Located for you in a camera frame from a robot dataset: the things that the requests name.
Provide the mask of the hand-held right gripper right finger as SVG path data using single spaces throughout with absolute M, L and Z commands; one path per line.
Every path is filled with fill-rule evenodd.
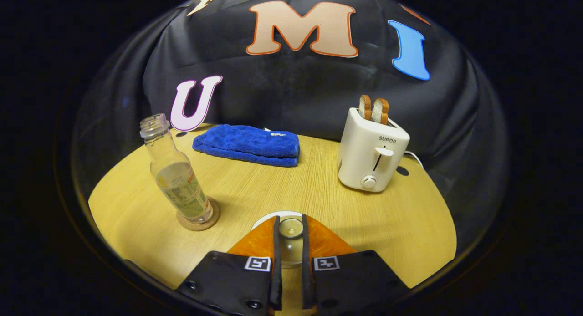
M 386 316 L 410 288 L 376 251 L 356 251 L 302 215 L 302 303 L 317 316 Z

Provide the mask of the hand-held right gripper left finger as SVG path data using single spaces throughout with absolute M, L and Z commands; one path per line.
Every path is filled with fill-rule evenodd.
M 280 217 L 263 221 L 229 251 L 210 251 L 177 292 L 228 316 L 272 316 L 282 307 Z

